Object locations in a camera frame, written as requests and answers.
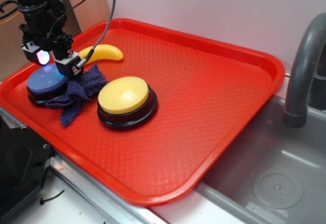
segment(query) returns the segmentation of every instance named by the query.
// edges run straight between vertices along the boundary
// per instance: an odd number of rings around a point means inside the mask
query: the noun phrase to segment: blue button
[[[27,87],[33,93],[48,93],[61,87],[68,79],[59,72],[56,64],[50,64],[34,71],[27,79]]]

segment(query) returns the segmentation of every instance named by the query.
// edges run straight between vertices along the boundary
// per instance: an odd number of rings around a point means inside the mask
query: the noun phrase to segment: cloth
[[[81,112],[83,104],[99,93],[108,83],[97,64],[86,71],[81,78],[67,81],[67,91],[64,96],[46,101],[45,107],[62,109],[60,122],[67,127]]]

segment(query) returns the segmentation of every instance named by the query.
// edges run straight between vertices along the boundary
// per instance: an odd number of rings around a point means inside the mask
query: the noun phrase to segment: blue light
[[[37,52],[37,58],[38,58],[38,61],[41,65],[46,65],[47,63],[49,63],[50,61],[50,54],[46,51],[39,51]]]

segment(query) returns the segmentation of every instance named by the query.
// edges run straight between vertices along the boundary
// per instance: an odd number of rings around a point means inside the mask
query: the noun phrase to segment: banana
[[[85,58],[89,51],[92,49],[91,47],[84,48],[83,50],[79,51],[79,57],[81,59]],[[99,44],[96,46],[93,55],[91,56],[90,60],[86,64],[89,64],[94,61],[98,60],[122,60],[123,53],[120,49],[115,46],[108,45],[108,44]]]

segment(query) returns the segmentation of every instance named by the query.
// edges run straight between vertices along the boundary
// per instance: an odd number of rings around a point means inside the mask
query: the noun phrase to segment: red tray
[[[76,36],[75,51],[92,46],[104,27]],[[123,61],[99,62],[108,80],[137,76],[156,92],[158,111],[143,126],[106,128],[94,98],[63,128],[60,110],[28,100],[26,80],[35,64],[0,85],[0,106],[120,197],[143,206],[190,191],[285,75],[271,55],[128,19],[113,20],[101,43],[124,53]]]

